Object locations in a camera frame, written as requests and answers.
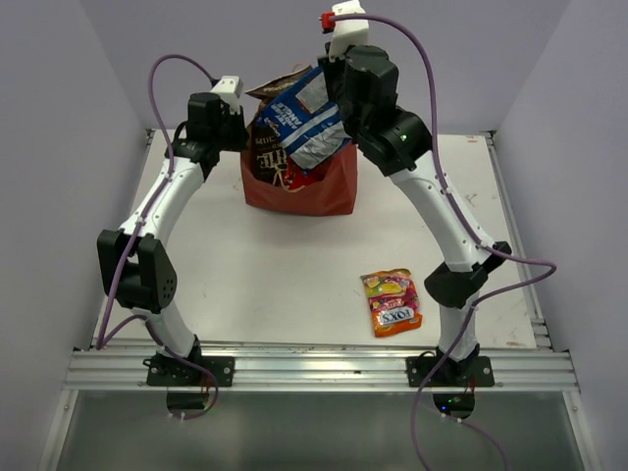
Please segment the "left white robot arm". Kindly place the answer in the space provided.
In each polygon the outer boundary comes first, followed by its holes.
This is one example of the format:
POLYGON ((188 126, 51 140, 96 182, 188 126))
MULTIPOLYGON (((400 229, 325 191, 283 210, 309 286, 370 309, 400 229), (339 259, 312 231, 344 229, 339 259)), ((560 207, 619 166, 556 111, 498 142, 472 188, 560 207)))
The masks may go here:
POLYGON ((169 372, 182 385, 197 383, 203 360, 193 354, 197 338, 175 303, 178 275, 167 253, 174 226, 190 198, 207 181, 224 151, 240 151, 247 142, 236 91, 213 88, 187 102, 185 133, 167 136, 165 158, 155 183, 131 215, 97 238, 97 253, 107 295, 96 346, 103 348, 113 306, 141 320, 162 356, 173 357, 169 372))

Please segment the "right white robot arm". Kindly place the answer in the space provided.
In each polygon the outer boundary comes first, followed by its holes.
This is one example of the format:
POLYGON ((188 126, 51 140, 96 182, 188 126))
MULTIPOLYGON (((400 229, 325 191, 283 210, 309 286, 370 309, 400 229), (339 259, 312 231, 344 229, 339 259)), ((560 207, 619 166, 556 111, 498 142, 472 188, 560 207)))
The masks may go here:
POLYGON ((322 67, 330 100, 351 140, 409 199, 435 238, 443 262, 426 278, 427 293, 438 303, 441 337, 437 372, 459 385, 472 373, 479 354, 472 304, 492 271, 502 264, 495 250, 511 250, 483 230, 472 240, 466 227, 475 220, 434 162, 435 143, 423 120, 397 103, 398 68, 383 49, 351 46, 341 56, 325 54, 322 67))

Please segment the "orange Fox's candy bag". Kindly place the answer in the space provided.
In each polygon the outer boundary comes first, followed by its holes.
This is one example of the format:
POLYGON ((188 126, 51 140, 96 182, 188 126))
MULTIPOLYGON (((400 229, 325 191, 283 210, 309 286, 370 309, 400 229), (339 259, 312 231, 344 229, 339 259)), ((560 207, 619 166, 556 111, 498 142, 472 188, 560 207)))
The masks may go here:
POLYGON ((360 281, 376 338, 391 337, 422 326, 418 292, 409 270, 378 271, 362 275, 360 281))

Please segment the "brown kettle chips bag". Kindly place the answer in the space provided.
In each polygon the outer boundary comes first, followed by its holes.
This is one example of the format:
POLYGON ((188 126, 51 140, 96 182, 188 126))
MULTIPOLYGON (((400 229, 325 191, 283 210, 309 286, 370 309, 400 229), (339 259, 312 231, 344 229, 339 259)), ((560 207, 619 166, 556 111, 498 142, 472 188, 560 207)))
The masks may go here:
POLYGON ((257 117, 275 98, 295 85, 312 70, 310 65, 297 64, 289 74, 269 80, 246 91, 259 100, 257 111, 249 124, 249 165, 253 177, 263 183, 279 185, 287 168, 287 155, 279 145, 276 134, 256 123, 257 117))

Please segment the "blue white snack bag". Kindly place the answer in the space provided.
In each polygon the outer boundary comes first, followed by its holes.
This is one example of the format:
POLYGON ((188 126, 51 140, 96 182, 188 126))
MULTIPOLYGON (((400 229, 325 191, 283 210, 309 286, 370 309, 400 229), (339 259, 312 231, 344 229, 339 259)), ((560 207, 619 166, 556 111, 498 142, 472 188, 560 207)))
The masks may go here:
POLYGON ((259 112, 255 124, 270 130, 303 171, 315 169, 350 143, 320 67, 274 98, 259 112))

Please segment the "red assorted candy bag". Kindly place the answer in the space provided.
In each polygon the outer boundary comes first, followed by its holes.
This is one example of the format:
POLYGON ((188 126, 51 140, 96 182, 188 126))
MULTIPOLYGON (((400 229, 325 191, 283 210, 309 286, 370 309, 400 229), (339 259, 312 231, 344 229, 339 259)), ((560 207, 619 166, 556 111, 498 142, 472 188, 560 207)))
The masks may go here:
POLYGON ((288 165, 282 177, 282 186, 288 192, 299 192, 305 187, 321 182, 328 170, 320 165, 311 170, 303 170, 298 166, 288 165))

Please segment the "red paper bag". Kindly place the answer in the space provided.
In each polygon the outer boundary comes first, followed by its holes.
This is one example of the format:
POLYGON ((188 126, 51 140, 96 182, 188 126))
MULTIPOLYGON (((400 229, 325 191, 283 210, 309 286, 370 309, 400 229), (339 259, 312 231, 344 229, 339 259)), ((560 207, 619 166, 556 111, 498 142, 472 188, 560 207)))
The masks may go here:
POLYGON ((251 171, 250 152, 239 157, 245 203, 249 206, 301 216, 342 216, 353 212, 357 188, 357 149, 348 145, 332 161, 322 181, 287 190, 257 180, 251 171))

